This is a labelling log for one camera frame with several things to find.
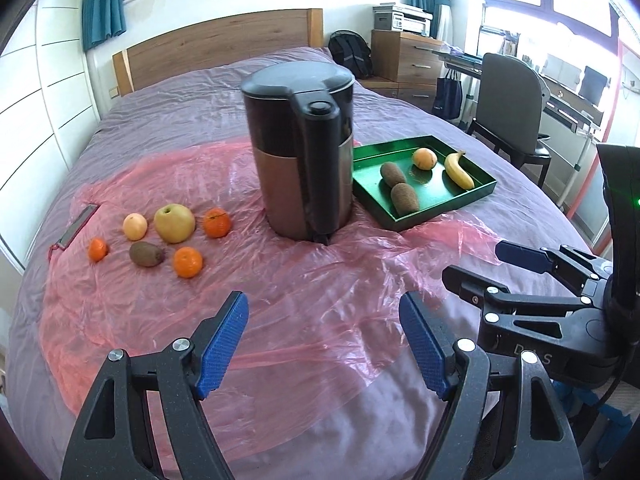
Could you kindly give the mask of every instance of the window frame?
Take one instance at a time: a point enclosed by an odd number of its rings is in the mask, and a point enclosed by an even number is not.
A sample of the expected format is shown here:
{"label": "window frame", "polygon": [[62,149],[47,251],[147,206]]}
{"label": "window frame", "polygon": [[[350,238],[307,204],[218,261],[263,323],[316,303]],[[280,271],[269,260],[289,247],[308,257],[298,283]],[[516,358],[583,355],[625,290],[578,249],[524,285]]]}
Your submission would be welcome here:
{"label": "window frame", "polygon": [[609,15],[611,22],[611,36],[599,31],[597,28],[591,27],[575,18],[571,18],[565,14],[554,10],[554,0],[540,0],[540,5],[528,4],[518,0],[484,0],[485,7],[497,7],[504,10],[512,10],[528,14],[534,18],[544,20],[550,23],[562,23],[576,36],[581,36],[593,43],[599,44],[606,50],[617,54],[618,52],[618,20],[619,15],[614,7],[609,3]]}

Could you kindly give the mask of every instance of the black backpack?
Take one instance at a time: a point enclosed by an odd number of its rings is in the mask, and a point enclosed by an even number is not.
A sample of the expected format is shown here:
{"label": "black backpack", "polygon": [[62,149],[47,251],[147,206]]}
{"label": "black backpack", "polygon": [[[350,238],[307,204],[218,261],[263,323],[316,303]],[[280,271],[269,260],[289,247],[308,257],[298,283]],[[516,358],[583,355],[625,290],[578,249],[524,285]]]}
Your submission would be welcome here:
{"label": "black backpack", "polygon": [[329,50],[334,61],[351,70],[357,79],[373,76],[371,49],[361,35],[350,30],[336,30],[329,38]]}

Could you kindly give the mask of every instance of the green tray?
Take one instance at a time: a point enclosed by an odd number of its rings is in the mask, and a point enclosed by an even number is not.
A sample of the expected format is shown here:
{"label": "green tray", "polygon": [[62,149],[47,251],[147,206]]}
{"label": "green tray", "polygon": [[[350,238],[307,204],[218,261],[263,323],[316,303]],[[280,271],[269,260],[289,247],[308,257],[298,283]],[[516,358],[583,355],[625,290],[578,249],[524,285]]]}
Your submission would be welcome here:
{"label": "green tray", "polygon": [[[429,148],[438,156],[438,163],[431,171],[419,170],[412,163],[411,157],[418,148]],[[465,191],[449,178],[444,171],[444,159],[456,151],[433,136],[355,148],[353,193],[373,218],[390,231],[404,231],[491,194],[495,179],[466,156],[460,159],[460,166],[473,178],[476,187]],[[380,177],[380,166],[385,162],[394,162],[400,167],[407,183],[418,195],[420,211],[402,217],[396,212],[391,203],[391,189]]]}

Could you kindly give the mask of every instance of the bed sheet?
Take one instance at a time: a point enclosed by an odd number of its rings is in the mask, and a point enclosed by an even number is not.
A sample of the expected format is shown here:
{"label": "bed sheet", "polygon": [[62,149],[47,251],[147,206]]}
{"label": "bed sheet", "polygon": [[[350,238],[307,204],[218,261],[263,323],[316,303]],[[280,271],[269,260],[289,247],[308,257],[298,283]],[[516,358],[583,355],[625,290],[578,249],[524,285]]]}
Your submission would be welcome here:
{"label": "bed sheet", "polygon": [[[121,99],[72,168],[47,213],[26,269],[10,334],[9,403],[18,437],[43,471],[60,476],[74,424],[38,343],[38,322],[47,277],[48,247],[70,221],[72,197],[82,184],[103,180],[141,156],[247,136],[238,91],[247,74],[274,62],[327,60],[326,51],[297,48],[226,67],[171,78]],[[498,236],[533,247],[561,243],[586,249],[582,239],[523,174],[449,123],[359,85],[354,92],[354,136],[363,144],[434,135],[457,149],[498,181],[494,193],[465,210]],[[493,266],[463,255],[463,267],[529,294],[568,292],[549,276],[515,267]],[[456,336],[475,338],[479,311],[452,295],[439,311]],[[428,392],[410,351],[389,365],[343,408],[288,442],[230,466],[245,479],[401,479],[424,453],[442,411]]]}

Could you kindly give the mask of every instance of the printer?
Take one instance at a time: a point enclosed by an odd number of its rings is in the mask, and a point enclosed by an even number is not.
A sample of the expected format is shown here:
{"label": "printer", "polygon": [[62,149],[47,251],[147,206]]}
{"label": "printer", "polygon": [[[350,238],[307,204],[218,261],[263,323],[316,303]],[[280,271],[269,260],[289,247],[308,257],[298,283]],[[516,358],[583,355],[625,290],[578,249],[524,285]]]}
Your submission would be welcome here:
{"label": "printer", "polygon": [[373,28],[375,30],[396,30],[414,32],[428,36],[433,15],[418,7],[405,4],[380,4],[373,7]]}

